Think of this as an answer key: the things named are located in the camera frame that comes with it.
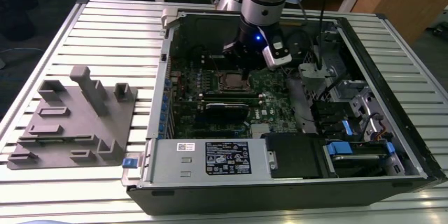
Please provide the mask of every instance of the sticker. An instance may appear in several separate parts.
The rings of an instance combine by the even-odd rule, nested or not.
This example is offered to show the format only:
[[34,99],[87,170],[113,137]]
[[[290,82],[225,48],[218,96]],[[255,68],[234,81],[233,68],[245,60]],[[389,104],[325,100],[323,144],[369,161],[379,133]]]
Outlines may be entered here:
[[206,142],[205,172],[207,175],[250,174],[247,142]]
[[194,143],[177,143],[177,151],[178,152],[193,152]]

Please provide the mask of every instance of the blue drive latch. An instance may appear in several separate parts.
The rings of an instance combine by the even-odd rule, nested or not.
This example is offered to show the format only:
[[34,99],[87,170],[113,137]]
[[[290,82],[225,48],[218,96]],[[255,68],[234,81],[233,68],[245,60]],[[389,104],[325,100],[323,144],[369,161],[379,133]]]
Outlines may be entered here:
[[347,142],[331,142],[326,145],[329,155],[351,154],[351,148]]

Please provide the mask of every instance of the floor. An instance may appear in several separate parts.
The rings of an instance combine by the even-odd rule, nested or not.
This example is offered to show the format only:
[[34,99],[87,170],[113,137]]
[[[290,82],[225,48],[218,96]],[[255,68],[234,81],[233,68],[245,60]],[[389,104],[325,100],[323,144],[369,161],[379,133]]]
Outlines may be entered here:
[[[209,3],[210,0],[167,0],[183,3]],[[35,35],[19,42],[7,41],[0,35],[0,51],[7,48],[33,47],[46,49],[63,22],[75,0],[38,0],[38,7],[27,12],[35,26]],[[434,37],[426,31],[411,46],[423,64],[439,83],[448,88],[448,71],[441,62],[448,62],[448,41]],[[34,50],[10,51],[0,54],[6,66],[0,70],[0,119],[21,89],[22,84],[38,62],[41,53]]]

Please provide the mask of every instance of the white label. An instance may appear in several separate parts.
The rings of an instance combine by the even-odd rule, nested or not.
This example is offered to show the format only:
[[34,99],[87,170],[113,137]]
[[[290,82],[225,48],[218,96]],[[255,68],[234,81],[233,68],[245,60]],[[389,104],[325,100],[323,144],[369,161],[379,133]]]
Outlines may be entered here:
[[177,143],[177,151],[178,152],[193,152],[194,143]]

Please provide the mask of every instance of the slotted metal surface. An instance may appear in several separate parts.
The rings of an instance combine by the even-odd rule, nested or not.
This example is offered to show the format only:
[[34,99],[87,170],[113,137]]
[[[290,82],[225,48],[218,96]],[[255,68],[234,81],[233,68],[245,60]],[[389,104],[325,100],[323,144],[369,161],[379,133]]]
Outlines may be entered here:
[[[46,219],[73,223],[170,221],[170,223],[442,223],[448,219],[448,184],[406,193],[367,206],[226,215],[153,217],[142,213],[125,194],[121,167],[9,170],[5,162],[15,148],[37,107],[41,80],[67,78],[73,65],[87,65],[94,79],[107,86],[127,82],[138,88],[126,151],[143,150],[161,39],[159,15],[167,6],[211,9],[207,5],[90,0],[77,4],[70,19],[47,49],[43,72],[35,72],[29,89],[18,95],[5,119],[10,121],[0,141],[0,223]],[[299,14],[295,10],[285,13]],[[442,169],[448,170],[448,102],[389,24],[371,14],[342,16],[361,39],[383,78],[414,123]],[[133,170],[130,177],[138,176]]]

